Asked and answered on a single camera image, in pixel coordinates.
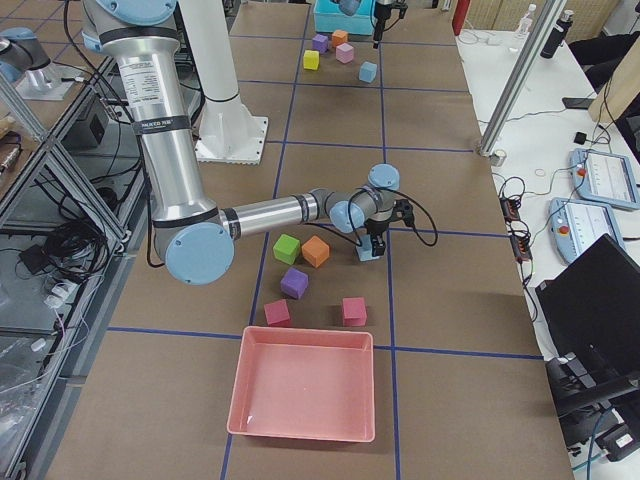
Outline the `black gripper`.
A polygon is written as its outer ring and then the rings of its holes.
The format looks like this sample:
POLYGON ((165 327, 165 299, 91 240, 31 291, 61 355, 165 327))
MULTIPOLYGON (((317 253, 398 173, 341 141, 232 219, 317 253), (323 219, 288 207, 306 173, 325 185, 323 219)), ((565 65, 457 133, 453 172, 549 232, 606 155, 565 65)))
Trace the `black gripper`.
POLYGON ((376 213, 368 219, 364 226, 371 240, 371 255, 382 257, 385 254, 385 241, 383 234, 389 229, 391 223, 403 222, 406 227, 415 226, 413 206, 409 200, 396 200, 393 206, 385 211, 376 213))
POLYGON ((398 20, 406 15, 405 0, 376 0, 373 7, 374 34, 373 48, 378 49, 382 40, 382 31, 387 29, 386 22, 391 18, 392 12, 398 12, 398 20))

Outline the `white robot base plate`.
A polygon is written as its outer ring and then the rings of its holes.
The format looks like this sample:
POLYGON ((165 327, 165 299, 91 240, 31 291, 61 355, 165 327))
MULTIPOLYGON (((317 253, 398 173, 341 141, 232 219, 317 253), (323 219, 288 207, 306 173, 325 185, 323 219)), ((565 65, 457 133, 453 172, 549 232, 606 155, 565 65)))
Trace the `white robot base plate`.
POLYGON ((232 112, 208 105, 198 126, 195 154, 199 162, 257 165, 262 159, 269 119, 254 116, 241 104, 232 112))

